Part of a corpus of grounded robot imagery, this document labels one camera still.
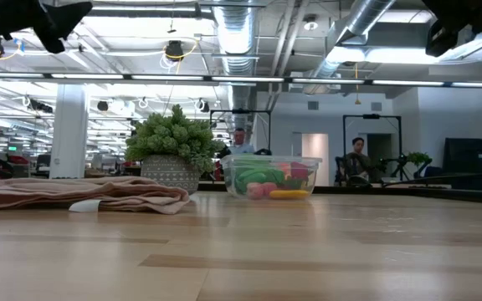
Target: patterned flower pot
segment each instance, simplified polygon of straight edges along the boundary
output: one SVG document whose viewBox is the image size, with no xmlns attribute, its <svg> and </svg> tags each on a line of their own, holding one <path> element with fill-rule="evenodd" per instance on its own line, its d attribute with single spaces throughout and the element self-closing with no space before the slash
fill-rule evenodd
<svg viewBox="0 0 482 301">
<path fill-rule="evenodd" d="M 164 186 L 183 188 L 191 195 L 198 189 L 200 173 L 179 156 L 152 155 L 142 162 L 141 176 Z"/>
</svg>

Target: small plant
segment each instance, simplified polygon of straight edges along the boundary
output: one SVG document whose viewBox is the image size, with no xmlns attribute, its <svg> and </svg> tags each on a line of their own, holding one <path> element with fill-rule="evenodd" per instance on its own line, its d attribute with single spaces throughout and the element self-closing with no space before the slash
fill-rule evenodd
<svg viewBox="0 0 482 301">
<path fill-rule="evenodd" d="M 409 152 L 407 158 L 416 166 L 416 168 L 419 168 L 423 163 L 431 160 L 431 157 L 428 156 L 427 153 L 420 152 Z"/>
<path fill-rule="evenodd" d="M 189 120 L 180 105 L 172 107 L 172 116 L 152 114 L 136 124 L 137 135 L 126 140 L 128 161 L 141 161 L 151 155 L 176 155 L 199 172 L 213 171 L 211 160 L 224 143 L 213 140 L 209 122 Z"/>
</svg>

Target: plastic bowl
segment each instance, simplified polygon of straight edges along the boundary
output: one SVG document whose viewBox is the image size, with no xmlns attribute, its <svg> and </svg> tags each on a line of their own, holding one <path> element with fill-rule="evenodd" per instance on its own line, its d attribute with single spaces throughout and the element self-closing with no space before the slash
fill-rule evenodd
<svg viewBox="0 0 482 301">
<path fill-rule="evenodd" d="M 311 196 L 321 158 L 230 155 L 221 160 L 228 192 L 251 200 Z"/>
</svg>

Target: man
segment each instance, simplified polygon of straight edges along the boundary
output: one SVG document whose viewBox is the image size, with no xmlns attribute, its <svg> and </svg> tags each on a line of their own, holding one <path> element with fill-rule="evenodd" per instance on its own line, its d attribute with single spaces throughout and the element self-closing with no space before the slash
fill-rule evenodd
<svg viewBox="0 0 482 301">
<path fill-rule="evenodd" d="M 371 161 L 368 156 L 362 154 L 364 149 L 364 140 L 361 137 L 357 137 L 352 140 L 353 152 L 347 154 L 346 167 L 348 176 L 368 176 L 368 171 L 364 167 L 368 168 L 371 165 Z M 340 172 L 345 174 L 345 169 L 340 166 Z"/>
<path fill-rule="evenodd" d="M 253 154 L 254 147 L 248 143 L 244 142 L 244 137 L 246 133 L 244 129 L 237 128 L 233 133 L 233 145 L 230 146 L 230 152 L 232 155 L 241 155 L 241 154 Z"/>
</svg>

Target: beige towel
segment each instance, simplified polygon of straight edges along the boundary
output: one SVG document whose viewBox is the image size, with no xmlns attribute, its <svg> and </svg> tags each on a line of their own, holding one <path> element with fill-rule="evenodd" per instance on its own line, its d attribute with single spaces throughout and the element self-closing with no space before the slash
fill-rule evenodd
<svg viewBox="0 0 482 301">
<path fill-rule="evenodd" d="M 187 191 L 165 187 L 138 176 L 115 176 L 97 179 L 0 180 L 0 209 L 18 208 L 34 203 L 68 203 L 102 200 L 100 210 L 177 213 L 189 200 Z"/>
</svg>

